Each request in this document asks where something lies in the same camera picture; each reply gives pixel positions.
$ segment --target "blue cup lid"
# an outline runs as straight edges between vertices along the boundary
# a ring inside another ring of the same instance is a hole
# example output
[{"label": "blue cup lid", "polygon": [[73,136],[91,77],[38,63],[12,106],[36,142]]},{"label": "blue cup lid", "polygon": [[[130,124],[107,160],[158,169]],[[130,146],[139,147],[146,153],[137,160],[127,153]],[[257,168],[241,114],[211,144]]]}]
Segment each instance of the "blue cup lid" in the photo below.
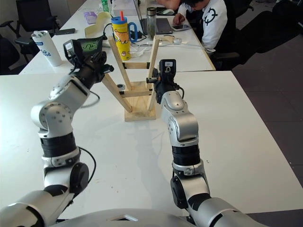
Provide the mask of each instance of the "blue cup lid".
[{"label": "blue cup lid", "polygon": [[123,21],[121,20],[121,17],[113,17],[113,18],[111,18],[111,20],[114,25],[122,25],[122,24],[127,23],[126,17],[124,17]]}]

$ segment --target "green bottle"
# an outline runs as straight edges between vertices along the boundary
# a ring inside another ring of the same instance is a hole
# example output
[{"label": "green bottle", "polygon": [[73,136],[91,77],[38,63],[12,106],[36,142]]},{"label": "green bottle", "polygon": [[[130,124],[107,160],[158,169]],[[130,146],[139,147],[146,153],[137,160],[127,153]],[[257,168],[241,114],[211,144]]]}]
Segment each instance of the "green bottle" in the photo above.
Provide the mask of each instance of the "green bottle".
[{"label": "green bottle", "polygon": [[104,12],[109,12],[107,0],[101,0]]}]

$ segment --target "red straw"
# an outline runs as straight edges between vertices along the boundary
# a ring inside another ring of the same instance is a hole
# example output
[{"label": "red straw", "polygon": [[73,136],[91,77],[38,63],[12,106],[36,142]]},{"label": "red straw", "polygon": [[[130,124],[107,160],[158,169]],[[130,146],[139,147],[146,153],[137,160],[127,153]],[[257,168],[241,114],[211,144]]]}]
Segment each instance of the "red straw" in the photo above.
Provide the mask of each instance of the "red straw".
[{"label": "red straw", "polygon": [[123,11],[120,11],[121,21],[124,21]]}]

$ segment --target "wooden stand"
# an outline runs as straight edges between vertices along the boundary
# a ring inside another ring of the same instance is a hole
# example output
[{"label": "wooden stand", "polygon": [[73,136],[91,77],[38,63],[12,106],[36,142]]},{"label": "wooden stand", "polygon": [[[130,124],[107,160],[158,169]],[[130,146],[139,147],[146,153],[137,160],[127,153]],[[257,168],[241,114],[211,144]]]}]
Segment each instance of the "wooden stand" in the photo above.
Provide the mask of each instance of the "wooden stand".
[{"label": "wooden stand", "polygon": [[122,62],[115,39],[108,38],[110,47],[113,50],[118,67],[127,88],[126,91],[120,92],[117,85],[106,74],[102,80],[108,90],[115,96],[118,102],[124,107],[124,118],[126,122],[155,120],[155,99],[156,92],[153,90],[152,84],[146,81],[130,82],[126,69],[148,69],[147,77],[152,77],[152,71],[155,66],[157,51],[159,47],[159,38],[154,38],[151,49],[150,62]]}]

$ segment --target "hand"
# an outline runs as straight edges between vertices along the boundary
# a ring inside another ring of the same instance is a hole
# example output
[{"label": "hand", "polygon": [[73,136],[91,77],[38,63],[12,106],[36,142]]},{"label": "hand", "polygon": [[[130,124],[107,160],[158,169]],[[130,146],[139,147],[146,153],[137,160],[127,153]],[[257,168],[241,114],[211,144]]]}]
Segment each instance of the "hand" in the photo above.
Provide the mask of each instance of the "hand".
[{"label": "hand", "polygon": [[174,19],[172,20],[172,22],[175,24],[175,25],[180,25],[183,21],[185,21],[185,18],[182,14],[180,13],[177,13],[174,17]]}]

